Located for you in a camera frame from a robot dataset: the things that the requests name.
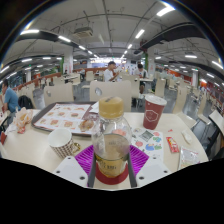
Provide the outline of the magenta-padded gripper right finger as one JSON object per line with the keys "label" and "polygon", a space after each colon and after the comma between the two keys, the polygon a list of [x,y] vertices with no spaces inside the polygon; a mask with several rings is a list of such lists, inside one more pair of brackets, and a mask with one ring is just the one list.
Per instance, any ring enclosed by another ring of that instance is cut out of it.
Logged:
{"label": "magenta-padded gripper right finger", "polygon": [[171,174],[157,156],[149,157],[133,145],[130,146],[128,169],[132,188],[146,186]]}

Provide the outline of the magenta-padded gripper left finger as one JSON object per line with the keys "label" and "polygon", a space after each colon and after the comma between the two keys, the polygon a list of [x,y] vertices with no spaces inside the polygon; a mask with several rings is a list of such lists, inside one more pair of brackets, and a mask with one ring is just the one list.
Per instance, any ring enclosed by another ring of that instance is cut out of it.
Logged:
{"label": "magenta-padded gripper left finger", "polygon": [[92,188],[95,182],[96,161],[90,145],[76,156],[67,156],[53,173],[84,188]]}

